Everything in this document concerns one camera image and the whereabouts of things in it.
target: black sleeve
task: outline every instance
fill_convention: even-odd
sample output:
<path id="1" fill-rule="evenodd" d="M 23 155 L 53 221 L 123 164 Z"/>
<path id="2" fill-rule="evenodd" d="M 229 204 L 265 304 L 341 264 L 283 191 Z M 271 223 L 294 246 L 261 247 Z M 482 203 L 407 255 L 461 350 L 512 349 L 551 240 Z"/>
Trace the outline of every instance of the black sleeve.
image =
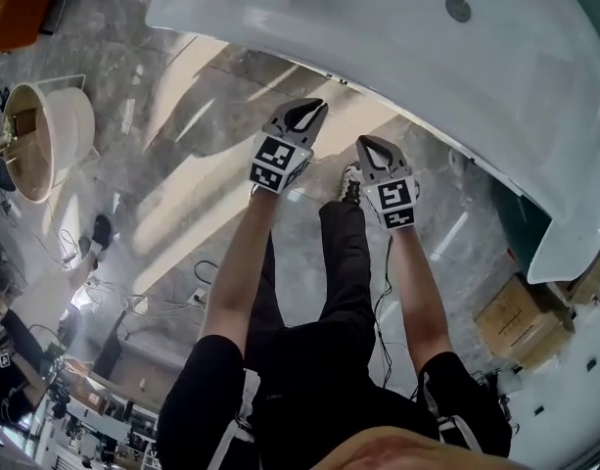
<path id="1" fill-rule="evenodd" d="M 164 401 L 157 450 L 163 470 L 206 469 L 241 407 L 245 372 L 238 347 L 222 336 L 206 336 L 191 352 Z"/>
<path id="2" fill-rule="evenodd" d="M 417 402 L 429 410 L 434 404 L 440 416 L 459 416 L 484 453 L 508 457 L 511 427 L 497 399 L 470 376 L 456 353 L 439 353 L 424 365 Z"/>

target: gray circular disc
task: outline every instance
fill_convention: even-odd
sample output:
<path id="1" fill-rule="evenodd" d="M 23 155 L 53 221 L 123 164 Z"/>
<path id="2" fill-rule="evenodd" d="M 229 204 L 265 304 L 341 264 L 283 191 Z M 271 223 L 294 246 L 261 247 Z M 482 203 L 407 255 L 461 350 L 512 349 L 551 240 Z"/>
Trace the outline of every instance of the gray circular disc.
<path id="1" fill-rule="evenodd" d="M 472 18 L 472 8 L 467 0 L 445 0 L 447 13 L 459 23 L 466 23 Z"/>

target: person's right arm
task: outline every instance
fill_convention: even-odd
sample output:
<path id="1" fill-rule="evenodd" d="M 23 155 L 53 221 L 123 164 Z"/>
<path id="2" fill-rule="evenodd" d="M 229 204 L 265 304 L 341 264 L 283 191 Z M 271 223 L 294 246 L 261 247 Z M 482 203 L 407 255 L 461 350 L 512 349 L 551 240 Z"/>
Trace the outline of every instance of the person's right arm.
<path id="1" fill-rule="evenodd" d="M 393 233 L 392 254 L 408 351 L 417 374 L 435 355 L 452 352 L 447 318 L 414 226 Z"/>

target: brown leather chair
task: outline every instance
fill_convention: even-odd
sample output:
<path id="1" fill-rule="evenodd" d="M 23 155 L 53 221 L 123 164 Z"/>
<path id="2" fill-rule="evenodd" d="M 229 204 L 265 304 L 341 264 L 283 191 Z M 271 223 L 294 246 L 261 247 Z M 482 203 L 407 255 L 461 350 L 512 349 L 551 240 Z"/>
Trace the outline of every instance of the brown leather chair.
<path id="1" fill-rule="evenodd" d="M 52 0 L 0 0 L 0 52 L 32 45 Z"/>

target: forearm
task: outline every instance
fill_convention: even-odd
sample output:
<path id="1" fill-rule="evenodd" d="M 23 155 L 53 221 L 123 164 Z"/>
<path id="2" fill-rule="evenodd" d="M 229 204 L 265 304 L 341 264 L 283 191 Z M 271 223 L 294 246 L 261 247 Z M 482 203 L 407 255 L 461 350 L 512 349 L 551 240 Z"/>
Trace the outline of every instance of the forearm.
<path id="1" fill-rule="evenodd" d="M 414 227 L 393 233 L 393 256 L 406 341 L 419 371 L 434 354 L 451 350 L 445 309 Z"/>
<path id="2" fill-rule="evenodd" d="M 221 334 L 242 351 L 278 196 L 257 189 L 239 222 L 210 289 L 201 337 Z"/>

